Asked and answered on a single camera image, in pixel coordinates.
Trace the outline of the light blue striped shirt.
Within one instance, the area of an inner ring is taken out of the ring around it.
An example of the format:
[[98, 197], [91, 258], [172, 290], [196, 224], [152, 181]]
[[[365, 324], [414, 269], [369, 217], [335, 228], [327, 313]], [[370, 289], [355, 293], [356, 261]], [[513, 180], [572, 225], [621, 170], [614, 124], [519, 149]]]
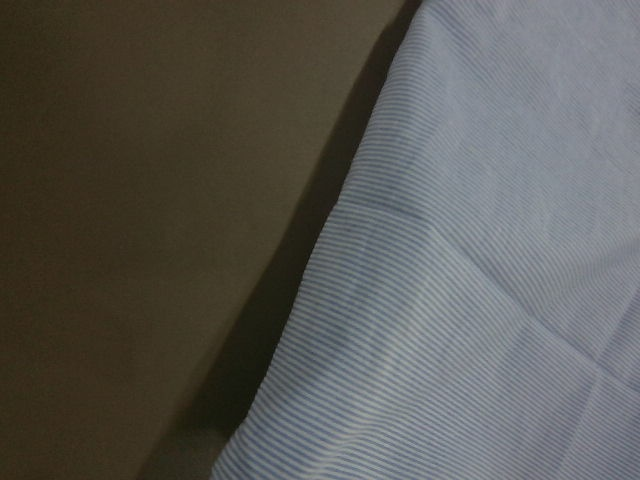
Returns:
[[215, 479], [639, 475], [639, 5], [426, 1]]

